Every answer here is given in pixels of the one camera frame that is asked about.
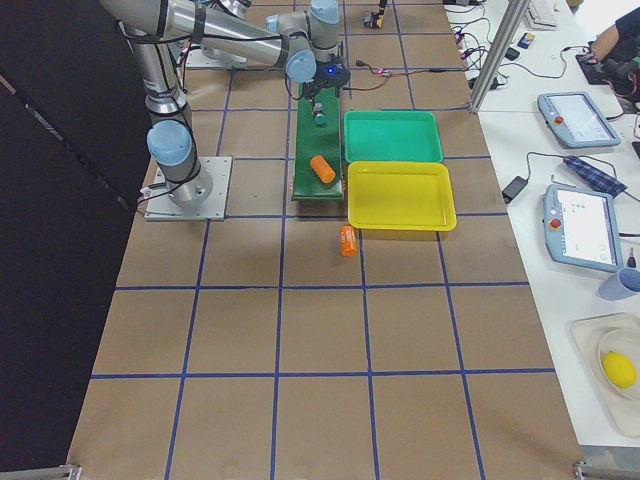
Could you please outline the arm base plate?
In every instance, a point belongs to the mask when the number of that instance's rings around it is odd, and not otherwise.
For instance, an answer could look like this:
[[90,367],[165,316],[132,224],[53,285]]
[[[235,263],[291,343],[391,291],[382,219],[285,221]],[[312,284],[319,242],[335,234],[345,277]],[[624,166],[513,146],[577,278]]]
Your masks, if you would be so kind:
[[203,49],[193,49],[186,59],[187,69],[233,70],[245,69],[246,67],[246,58],[220,50],[207,51]]
[[233,159],[200,157],[198,176],[170,193],[164,174],[156,167],[152,188],[144,202],[147,221],[223,221],[226,214]]

